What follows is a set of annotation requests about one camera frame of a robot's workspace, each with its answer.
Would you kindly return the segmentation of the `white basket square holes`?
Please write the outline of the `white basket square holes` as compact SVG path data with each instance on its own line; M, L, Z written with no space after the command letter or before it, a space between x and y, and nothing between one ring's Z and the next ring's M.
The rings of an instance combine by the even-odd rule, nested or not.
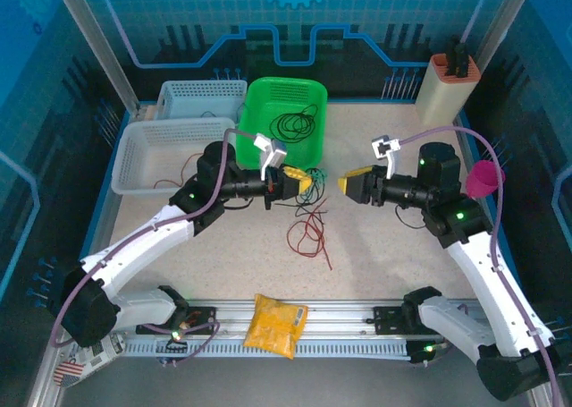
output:
M129 124L114 160L112 190L122 196L174 194L197 172L194 163L205 147L234 126L212 116Z

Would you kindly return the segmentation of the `pink plastic goblet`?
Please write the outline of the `pink plastic goblet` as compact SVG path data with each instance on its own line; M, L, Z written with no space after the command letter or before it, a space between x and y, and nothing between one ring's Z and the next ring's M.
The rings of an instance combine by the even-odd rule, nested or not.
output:
M476 162L466 179L467 196L471 199L485 198L499 189L496 165L491 160Z

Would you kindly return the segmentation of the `green plastic basket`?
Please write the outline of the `green plastic basket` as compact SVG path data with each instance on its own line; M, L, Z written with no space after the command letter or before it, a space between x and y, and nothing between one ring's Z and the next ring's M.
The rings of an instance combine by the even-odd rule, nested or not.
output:
M328 93L318 81L264 77L253 81L238 128L285 144L285 163L301 169L321 164Z

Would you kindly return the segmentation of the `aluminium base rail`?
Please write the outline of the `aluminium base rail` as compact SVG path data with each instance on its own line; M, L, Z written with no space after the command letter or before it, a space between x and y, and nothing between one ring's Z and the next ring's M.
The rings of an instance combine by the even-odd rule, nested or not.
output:
M343 338L357 333L375 334L374 326L366 323L373 316L374 307L398 307L412 305L405 301L311 301L305 337ZM216 307L215 324L221 325L230 337L244 337L255 310L253 301L187 301L177 292L155 289L148 292L126 293L108 299L103 293L91 296L77 295L65 311L61 325L71 335L72 340L81 346L88 346L103 339L111 332L135 331L136 326L149 324L162 325L175 313L182 310L181 317L187 316L190 306ZM204 324L186 330L183 335Z

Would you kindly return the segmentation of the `striped packet bottom left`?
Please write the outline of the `striped packet bottom left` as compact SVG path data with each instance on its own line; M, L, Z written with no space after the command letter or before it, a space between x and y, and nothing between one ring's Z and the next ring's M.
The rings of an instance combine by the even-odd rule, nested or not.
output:
M90 347L79 347L55 368L53 382L63 388L75 386L117 360L125 349L125 340L118 333L107 335Z

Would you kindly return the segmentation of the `beige knife block orange top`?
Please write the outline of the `beige knife block orange top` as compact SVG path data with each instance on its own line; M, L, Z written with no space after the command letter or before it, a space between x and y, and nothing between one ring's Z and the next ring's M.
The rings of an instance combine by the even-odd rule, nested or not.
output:
M415 103L417 116L424 126L452 124L481 80L481 73L471 56L468 57L467 77L446 76L446 72L446 55L433 55Z

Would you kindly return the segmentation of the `white basket round holes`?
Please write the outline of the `white basket round holes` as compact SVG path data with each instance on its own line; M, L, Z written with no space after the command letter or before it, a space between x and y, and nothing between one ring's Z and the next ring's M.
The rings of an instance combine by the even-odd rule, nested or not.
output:
M158 96L155 119L214 116L236 123L247 90L243 80L166 81Z

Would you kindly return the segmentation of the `yellow snack bag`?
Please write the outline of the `yellow snack bag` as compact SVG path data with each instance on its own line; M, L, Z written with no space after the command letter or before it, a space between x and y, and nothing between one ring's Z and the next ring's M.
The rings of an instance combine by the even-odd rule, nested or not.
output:
M307 323L308 306L289 304L257 293L244 347L293 360Z

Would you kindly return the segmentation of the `aluminium frame post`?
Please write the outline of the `aluminium frame post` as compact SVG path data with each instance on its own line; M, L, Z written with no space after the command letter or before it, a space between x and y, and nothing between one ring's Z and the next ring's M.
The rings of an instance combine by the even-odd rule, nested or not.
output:
M86 0L63 0L63 3L76 22L125 109L130 115L135 116L140 109L139 99L95 15L92 13L88 2Z
M484 72L508 34L525 0L502 0L475 53L475 64Z

